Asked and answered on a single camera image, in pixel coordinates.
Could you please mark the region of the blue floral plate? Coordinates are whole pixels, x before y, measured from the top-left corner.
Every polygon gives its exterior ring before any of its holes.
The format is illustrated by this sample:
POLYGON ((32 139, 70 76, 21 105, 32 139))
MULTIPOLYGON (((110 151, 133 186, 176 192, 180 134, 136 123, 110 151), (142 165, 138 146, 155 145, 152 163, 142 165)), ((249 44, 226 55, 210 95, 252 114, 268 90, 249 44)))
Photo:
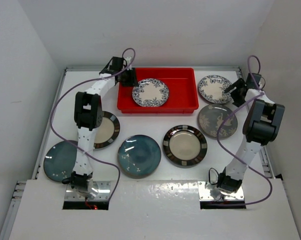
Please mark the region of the blue floral plate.
POLYGON ((199 94, 208 102, 213 104, 226 104, 232 98, 225 90, 231 86, 231 82, 220 75, 208 75, 203 77, 198 83, 199 94))
POLYGON ((132 89, 132 98, 141 107, 160 107, 164 105, 169 96, 168 86, 156 78, 145 78, 132 89))

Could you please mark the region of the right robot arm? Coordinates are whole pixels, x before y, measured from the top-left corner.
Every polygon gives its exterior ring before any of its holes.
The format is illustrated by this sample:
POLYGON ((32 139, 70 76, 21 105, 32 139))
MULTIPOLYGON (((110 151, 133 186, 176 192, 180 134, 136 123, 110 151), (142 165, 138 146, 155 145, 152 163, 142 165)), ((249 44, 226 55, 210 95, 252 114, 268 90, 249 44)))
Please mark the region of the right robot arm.
POLYGON ((266 96, 260 87, 261 78, 260 74, 251 73, 246 80, 240 78, 223 91, 230 94, 236 107, 249 108, 242 128, 242 143, 233 160, 218 175, 216 187, 224 193, 238 191, 257 152, 273 142, 280 130, 285 107, 266 96))

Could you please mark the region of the striped-rim beige plate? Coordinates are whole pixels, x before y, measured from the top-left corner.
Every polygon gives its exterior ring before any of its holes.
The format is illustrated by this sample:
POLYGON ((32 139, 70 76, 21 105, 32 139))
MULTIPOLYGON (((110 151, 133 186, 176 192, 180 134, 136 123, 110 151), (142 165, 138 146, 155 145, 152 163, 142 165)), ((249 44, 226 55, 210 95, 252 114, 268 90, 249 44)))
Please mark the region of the striped-rim beige plate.
POLYGON ((208 143, 197 128, 190 125, 176 125, 164 135, 162 149, 173 165, 191 168, 204 160, 208 143))
POLYGON ((119 119, 113 113, 103 111, 102 122, 94 140, 94 149, 102 149, 111 145, 119 136, 120 129, 119 119))

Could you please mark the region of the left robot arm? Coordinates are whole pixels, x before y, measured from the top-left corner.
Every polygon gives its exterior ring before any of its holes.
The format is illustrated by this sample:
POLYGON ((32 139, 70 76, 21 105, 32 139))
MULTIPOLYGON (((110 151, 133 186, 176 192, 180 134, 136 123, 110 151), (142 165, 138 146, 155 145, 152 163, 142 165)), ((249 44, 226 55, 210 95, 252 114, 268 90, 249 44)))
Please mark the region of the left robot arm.
POLYGON ((134 87, 137 83, 135 69, 132 68, 133 57, 112 57, 99 73, 90 88, 75 95, 74 121, 77 126, 77 146, 75 164, 69 180, 73 189, 82 193, 90 192, 93 168, 88 153, 94 149, 95 137, 103 121, 102 98, 120 82, 124 87, 134 87))

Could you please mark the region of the teal glazed plate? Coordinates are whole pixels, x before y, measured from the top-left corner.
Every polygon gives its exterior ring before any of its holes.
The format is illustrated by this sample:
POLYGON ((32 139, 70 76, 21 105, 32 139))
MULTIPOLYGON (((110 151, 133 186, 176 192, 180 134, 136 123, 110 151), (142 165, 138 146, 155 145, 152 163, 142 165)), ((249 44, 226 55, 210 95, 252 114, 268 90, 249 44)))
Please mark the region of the teal glazed plate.
POLYGON ((77 141, 61 141, 55 144, 45 155, 43 170, 52 181, 69 184, 70 177, 76 162, 77 141))
POLYGON ((159 144, 147 135, 137 134, 122 142, 117 152, 117 162, 123 173, 134 179, 153 174, 161 162, 159 144))

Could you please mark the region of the grey deer pattern plate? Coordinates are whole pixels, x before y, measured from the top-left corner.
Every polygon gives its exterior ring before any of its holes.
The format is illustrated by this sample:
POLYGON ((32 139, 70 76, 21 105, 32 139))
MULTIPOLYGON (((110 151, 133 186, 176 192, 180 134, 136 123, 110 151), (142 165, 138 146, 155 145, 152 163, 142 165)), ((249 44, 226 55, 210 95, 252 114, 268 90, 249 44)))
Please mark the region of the grey deer pattern plate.
MULTIPOLYGON (((220 125, 223 123, 232 113, 232 110, 221 104, 209 104, 203 107, 197 116, 198 124, 201 130, 209 137, 216 139, 217 131, 220 125)), ((219 138, 225 139, 232 136, 238 128, 238 120, 235 115, 229 118, 219 132, 219 138)))

